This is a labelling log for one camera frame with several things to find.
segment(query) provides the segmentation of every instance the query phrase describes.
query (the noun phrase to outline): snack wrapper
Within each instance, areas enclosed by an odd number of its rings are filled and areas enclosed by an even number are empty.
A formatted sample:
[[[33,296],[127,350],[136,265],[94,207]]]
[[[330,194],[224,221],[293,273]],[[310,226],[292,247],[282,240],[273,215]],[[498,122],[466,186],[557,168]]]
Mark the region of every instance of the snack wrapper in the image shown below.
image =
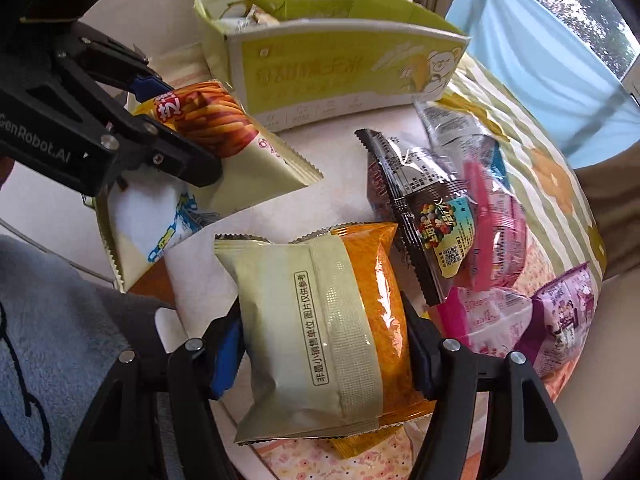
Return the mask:
[[[414,107],[427,131],[431,149],[439,155],[448,156],[461,178],[467,178],[465,161],[474,160],[505,189],[510,189],[500,145],[478,118],[432,102],[414,100]]]
[[[356,135],[370,154],[367,194],[373,209],[399,223],[427,304],[443,302],[474,241],[466,182],[424,142],[372,130]]]
[[[587,263],[547,283],[533,297],[531,323],[516,350],[541,377],[577,357],[593,319],[593,282]]]
[[[474,292],[454,287],[447,301],[435,308],[446,337],[458,339],[473,352],[505,357],[529,326],[532,302],[510,288]]]
[[[252,5],[251,9],[247,13],[247,18],[254,20],[257,25],[265,25],[267,27],[274,27],[279,25],[280,21],[271,16],[268,12],[265,12],[257,5]]]
[[[164,252],[204,226],[318,182],[322,174],[244,113],[218,81],[192,84],[141,104],[148,114],[222,160],[212,186],[195,187],[148,166],[98,197],[98,225],[120,290]]]
[[[474,200],[476,236],[456,276],[456,285],[472,290],[513,286],[527,256],[527,221],[518,199],[474,160],[464,163]]]
[[[216,239],[252,365],[254,405],[236,442],[343,437],[433,411],[414,389],[387,256],[396,227],[351,225],[292,244]]]

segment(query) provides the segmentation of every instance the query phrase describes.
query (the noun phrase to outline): window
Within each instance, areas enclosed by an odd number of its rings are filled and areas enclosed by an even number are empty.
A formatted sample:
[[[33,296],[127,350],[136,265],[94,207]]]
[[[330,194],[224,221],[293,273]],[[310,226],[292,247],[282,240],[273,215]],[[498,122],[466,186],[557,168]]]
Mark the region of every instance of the window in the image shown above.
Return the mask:
[[[619,79],[638,57],[640,44],[611,0],[537,1],[591,47]]]

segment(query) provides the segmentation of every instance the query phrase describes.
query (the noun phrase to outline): blue curtain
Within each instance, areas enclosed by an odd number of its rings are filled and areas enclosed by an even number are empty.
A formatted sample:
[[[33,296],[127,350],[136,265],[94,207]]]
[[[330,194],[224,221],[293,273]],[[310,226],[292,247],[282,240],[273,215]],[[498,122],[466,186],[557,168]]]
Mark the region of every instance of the blue curtain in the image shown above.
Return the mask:
[[[454,0],[468,52],[546,128],[574,168],[640,139],[640,107],[616,76],[536,0]]]

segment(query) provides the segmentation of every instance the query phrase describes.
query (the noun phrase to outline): orange flower pattern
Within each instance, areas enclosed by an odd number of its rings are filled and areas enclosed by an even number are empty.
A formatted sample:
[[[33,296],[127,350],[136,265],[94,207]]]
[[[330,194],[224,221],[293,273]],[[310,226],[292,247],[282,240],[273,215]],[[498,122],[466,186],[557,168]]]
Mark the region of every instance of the orange flower pattern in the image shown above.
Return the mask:
[[[571,214],[574,211],[572,196],[574,190],[566,170],[548,155],[537,149],[529,150],[533,171],[540,181],[543,191],[556,199],[560,211]]]

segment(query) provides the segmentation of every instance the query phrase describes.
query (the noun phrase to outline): pink snack bag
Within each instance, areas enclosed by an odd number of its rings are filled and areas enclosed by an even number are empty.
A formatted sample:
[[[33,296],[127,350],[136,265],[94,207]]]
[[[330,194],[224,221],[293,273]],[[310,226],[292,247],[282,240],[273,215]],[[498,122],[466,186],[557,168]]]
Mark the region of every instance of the pink snack bag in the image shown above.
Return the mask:
[[[456,285],[475,291],[513,286],[527,255],[527,221],[520,202],[478,162],[466,160],[464,174],[476,202],[476,236]]]
[[[533,297],[529,328],[516,345],[542,377],[578,356],[593,318],[588,264],[547,283]]]
[[[454,287],[435,308],[446,337],[458,339],[473,352],[498,357],[513,350],[532,313],[530,298],[505,287],[482,292]]]

